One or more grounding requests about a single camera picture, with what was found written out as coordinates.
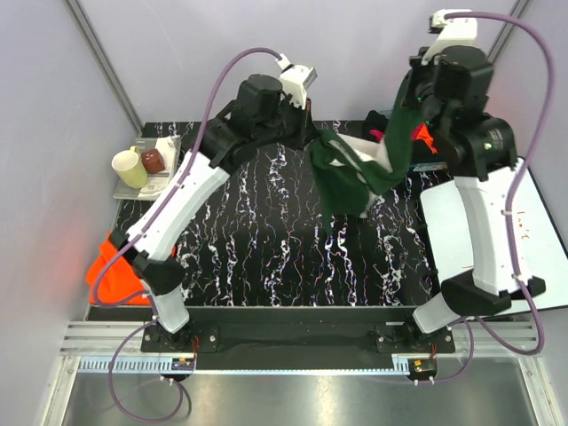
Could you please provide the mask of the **white green Charlie Brown t-shirt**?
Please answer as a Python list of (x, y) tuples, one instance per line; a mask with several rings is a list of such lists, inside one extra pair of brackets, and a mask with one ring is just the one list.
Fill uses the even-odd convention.
[(332, 233), (333, 216), (365, 217), (376, 197), (404, 180), (414, 133), (423, 124), (418, 111), (403, 105), (409, 80), (409, 75), (403, 78), (379, 140), (347, 138), (323, 129), (307, 146), (326, 233)]

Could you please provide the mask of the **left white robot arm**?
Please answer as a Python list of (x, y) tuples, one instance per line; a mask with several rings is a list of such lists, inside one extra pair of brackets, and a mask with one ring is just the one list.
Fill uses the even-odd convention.
[(293, 66), (279, 77), (254, 74), (243, 81), (231, 100), (206, 125), (187, 153), (184, 168), (145, 215), (127, 232), (115, 231), (111, 243), (140, 278), (162, 326), (161, 341), (172, 351), (191, 342), (190, 319), (181, 295), (184, 268), (171, 255), (174, 243), (205, 201), (259, 148), (282, 144), (302, 150), (316, 136), (307, 90), (317, 77), (312, 68)]

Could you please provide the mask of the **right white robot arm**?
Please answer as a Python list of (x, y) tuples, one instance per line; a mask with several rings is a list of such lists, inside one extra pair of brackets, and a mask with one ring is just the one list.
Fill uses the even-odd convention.
[(444, 280), (406, 322), (404, 344), (419, 352), (452, 322), (503, 312), (515, 299), (543, 294), (546, 284), (510, 248), (519, 238), (506, 226), (508, 191), (520, 164), (510, 125), (485, 111), (492, 63), (477, 47), (453, 45), (438, 53), (423, 46), (409, 64), (403, 104), (421, 114), (454, 179), (473, 253), (472, 268)]

